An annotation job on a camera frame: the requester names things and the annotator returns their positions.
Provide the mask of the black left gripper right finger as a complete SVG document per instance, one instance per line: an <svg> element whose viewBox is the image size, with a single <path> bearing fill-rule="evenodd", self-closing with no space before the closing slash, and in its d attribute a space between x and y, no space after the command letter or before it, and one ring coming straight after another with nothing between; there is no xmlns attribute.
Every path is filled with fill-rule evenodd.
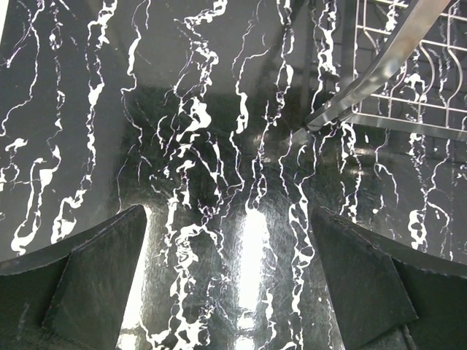
<svg viewBox="0 0 467 350"><path fill-rule="evenodd" d="M323 207L311 216L346 349L465 349L466 266Z"/></svg>

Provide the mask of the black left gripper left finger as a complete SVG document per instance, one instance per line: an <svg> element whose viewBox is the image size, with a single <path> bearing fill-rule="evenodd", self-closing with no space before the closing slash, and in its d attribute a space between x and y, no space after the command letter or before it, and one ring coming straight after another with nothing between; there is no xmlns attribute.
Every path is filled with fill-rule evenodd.
<svg viewBox="0 0 467 350"><path fill-rule="evenodd" d="M1 262L1 348L115 349L146 227L136 205Z"/></svg>

